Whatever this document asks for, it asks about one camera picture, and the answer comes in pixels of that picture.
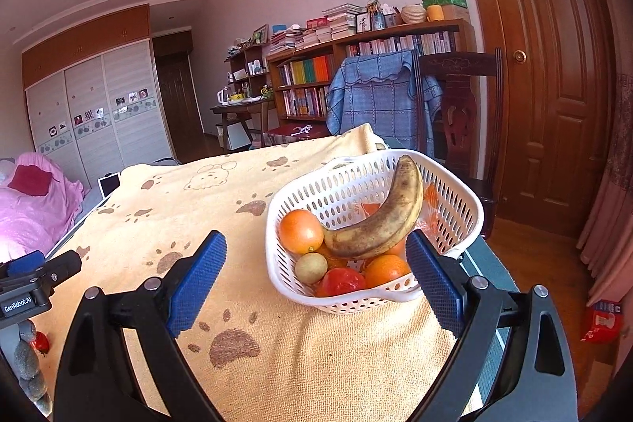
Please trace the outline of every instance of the pink blanket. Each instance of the pink blanket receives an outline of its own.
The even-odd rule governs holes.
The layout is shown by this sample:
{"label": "pink blanket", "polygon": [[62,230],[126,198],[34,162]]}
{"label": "pink blanket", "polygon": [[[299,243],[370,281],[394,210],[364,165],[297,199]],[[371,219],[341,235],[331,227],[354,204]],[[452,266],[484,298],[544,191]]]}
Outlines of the pink blanket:
{"label": "pink blanket", "polygon": [[[15,162],[36,165],[53,174],[48,194],[31,197],[0,186],[0,263],[24,256],[34,250],[50,251],[72,227],[81,211],[83,186],[71,183],[59,166],[46,156],[27,152]],[[4,185],[13,179],[9,177]]]}

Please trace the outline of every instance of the kettle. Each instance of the kettle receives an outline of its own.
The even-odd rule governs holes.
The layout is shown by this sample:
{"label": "kettle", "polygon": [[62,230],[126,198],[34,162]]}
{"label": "kettle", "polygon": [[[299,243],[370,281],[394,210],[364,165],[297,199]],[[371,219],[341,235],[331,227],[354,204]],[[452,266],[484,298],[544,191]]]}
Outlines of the kettle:
{"label": "kettle", "polygon": [[228,104],[230,96],[231,96],[231,90],[228,86],[225,86],[218,92],[218,102],[220,104]]}

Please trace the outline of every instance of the wooden floor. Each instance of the wooden floor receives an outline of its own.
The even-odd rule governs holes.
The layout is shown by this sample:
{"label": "wooden floor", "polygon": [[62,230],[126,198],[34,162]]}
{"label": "wooden floor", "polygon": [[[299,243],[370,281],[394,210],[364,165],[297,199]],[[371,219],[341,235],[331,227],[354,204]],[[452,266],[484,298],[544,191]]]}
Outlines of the wooden floor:
{"label": "wooden floor", "polygon": [[575,240],[497,218],[487,243],[521,291],[537,284],[550,291],[567,334],[577,389],[582,392],[593,361],[613,364],[616,346],[580,341],[593,280],[580,261]]}

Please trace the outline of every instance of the yellow cup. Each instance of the yellow cup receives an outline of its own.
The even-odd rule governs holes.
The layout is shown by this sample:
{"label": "yellow cup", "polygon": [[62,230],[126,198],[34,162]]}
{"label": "yellow cup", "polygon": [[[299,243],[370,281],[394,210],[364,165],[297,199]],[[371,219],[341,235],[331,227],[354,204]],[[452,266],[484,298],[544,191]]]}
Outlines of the yellow cup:
{"label": "yellow cup", "polygon": [[426,16],[428,16],[429,22],[444,20],[444,12],[439,4],[428,6],[426,8]]}

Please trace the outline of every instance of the ripe banana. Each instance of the ripe banana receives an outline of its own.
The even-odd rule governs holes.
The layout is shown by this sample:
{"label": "ripe banana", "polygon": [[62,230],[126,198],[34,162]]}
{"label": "ripe banana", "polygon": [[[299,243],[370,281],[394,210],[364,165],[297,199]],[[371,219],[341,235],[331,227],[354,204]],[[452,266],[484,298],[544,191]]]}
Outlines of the ripe banana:
{"label": "ripe banana", "polygon": [[415,226],[422,209],[422,175],[410,156],[396,164],[391,187],[378,211],[341,229],[324,227],[324,243],[332,254],[348,260],[372,258],[394,247]]}

